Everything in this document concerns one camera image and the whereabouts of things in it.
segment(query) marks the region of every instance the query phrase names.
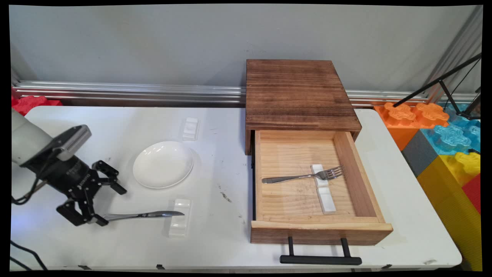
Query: black cord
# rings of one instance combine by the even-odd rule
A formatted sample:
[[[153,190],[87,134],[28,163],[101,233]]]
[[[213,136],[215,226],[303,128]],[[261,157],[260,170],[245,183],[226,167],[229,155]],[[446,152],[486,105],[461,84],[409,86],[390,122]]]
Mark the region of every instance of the black cord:
[[[31,271],[32,269],[30,269],[28,266],[26,266],[25,264],[19,262],[18,260],[12,258],[12,256],[10,256],[10,260],[16,264],[18,264],[19,266],[21,266],[23,269],[25,270],[28,270],[28,271]]]
[[[42,174],[44,173],[44,171],[45,171],[46,167],[48,166],[49,162],[51,161],[51,159],[53,159],[55,156],[57,156],[60,152],[61,152],[61,150],[57,149],[56,151],[53,151],[48,156],[48,158],[44,162],[43,167],[41,167],[41,170],[39,171],[39,173],[36,174],[36,179],[34,180],[34,183],[32,184],[32,187],[31,187],[31,190],[29,191],[29,193],[27,193],[25,196],[23,196],[19,199],[15,199],[14,196],[11,195],[11,203],[14,203],[16,205],[24,205],[25,203],[27,203],[29,201],[29,199],[31,199],[31,196],[34,194],[34,191],[36,190],[37,183],[39,181],[39,177],[42,176]]]
[[[477,65],[477,63],[481,60],[482,58],[478,59],[477,62],[470,68],[470,70],[468,70],[468,72],[466,73],[466,75],[463,77],[463,79],[461,79],[460,83],[455,87],[455,89],[451,92],[451,95],[453,95],[453,93],[455,92],[455,90],[461,85],[461,83],[464,81],[464,79],[468,76],[468,74],[470,73],[470,71]],[[449,101],[449,97],[448,97],[448,100],[446,100],[446,104],[444,105],[444,109],[443,111],[446,111],[446,107],[448,106],[448,101]]]
[[[20,250],[24,250],[24,251],[26,251],[26,252],[31,253],[31,254],[34,256],[34,258],[36,258],[36,261],[37,261],[37,262],[38,262],[38,264],[42,267],[42,269],[43,269],[43,270],[48,270],[48,269],[44,266],[43,262],[41,261],[41,259],[39,258],[39,256],[37,255],[37,253],[36,253],[36,252],[32,251],[31,249],[28,249],[28,248],[25,248],[25,247],[20,246],[20,245],[16,244],[15,242],[13,242],[12,240],[10,240],[10,244],[11,244],[11,245],[13,245],[13,246],[15,246],[15,247],[17,247],[17,248],[19,248]]]

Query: drawer handle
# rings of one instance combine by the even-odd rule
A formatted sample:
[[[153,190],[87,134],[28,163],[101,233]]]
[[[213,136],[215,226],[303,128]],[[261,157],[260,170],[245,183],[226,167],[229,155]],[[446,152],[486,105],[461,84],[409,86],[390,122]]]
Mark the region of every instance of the drawer handle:
[[[289,237],[289,255],[280,256],[281,264],[310,264],[310,265],[353,265],[362,264],[362,259],[359,257],[351,257],[348,249],[346,238],[341,238],[341,247],[343,249],[343,257],[324,257],[324,256],[295,256],[294,243],[292,237]]]

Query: open drawer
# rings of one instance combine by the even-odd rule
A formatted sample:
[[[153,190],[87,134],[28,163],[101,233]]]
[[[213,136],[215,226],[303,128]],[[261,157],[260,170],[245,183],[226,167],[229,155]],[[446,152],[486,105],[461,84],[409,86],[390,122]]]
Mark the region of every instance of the open drawer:
[[[256,130],[252,243],[375,245],[393,231],[384,221],[350,132]],[[313,178],[264,184],[263,178],[310,174],[344,165],[329,181],[337,211],[323,214]]]

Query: white table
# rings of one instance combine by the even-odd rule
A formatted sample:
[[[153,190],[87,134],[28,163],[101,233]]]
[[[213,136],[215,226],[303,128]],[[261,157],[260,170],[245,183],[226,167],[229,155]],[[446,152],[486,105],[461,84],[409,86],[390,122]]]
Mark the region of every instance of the white table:
[[[350,246],[359,268],[451,267],[461,255],[406,164],[378,114],[356,110],[362,131],[356,146],[384,218],[394,231],[376,246]],[[132,174],[136,155],[163,140],[180,140],[186,117],[200,120],[198,141],[185,141],[195,154],[192,173],[180,184],[152,190]],[[48,134],[87,124],[92,137],[76,155],[91,164],[104,160],[120,171],[128,190],[109,187],[95,198],[96,212],[135,213],[171,209],[173,200],[192,200],[190,229],[183,239],[167,237],[170,219],[134,219],[108,226],[75,227],[55,208],[65,196],[45,186],[23,206],[12,205],[11,239],[36,251],[49,269],[94,270],[349,268],[280,264],[281,244],[249,243],[252,219],[251,157],[244,155],[245,110],[240,108],[139,108],[40,106],[26,116]],[[12,164],[12,193],[25,194],[34,180]],[[295,245],[296,255],[342,255],[340,245]],[[11,256],[40,268],[32,256],[11,246]],[[19,269],[10,262],[11,270]]]

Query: wooden box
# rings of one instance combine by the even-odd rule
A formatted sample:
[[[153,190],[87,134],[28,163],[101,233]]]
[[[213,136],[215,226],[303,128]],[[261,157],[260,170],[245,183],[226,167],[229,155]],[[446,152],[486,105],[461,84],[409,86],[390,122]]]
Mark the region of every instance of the wooden box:
[[[247,60],[246,155],[251,130],[347,131],[362,126],[331,61]]]
[[[252,243],[374,245],[393,231],[384,221],[350,132],[253,132],[254,216]],[[342,177],[329,181],[335,214],[323,214],[312,177],[263,184],[268,177],[310,174],[344,165]]]

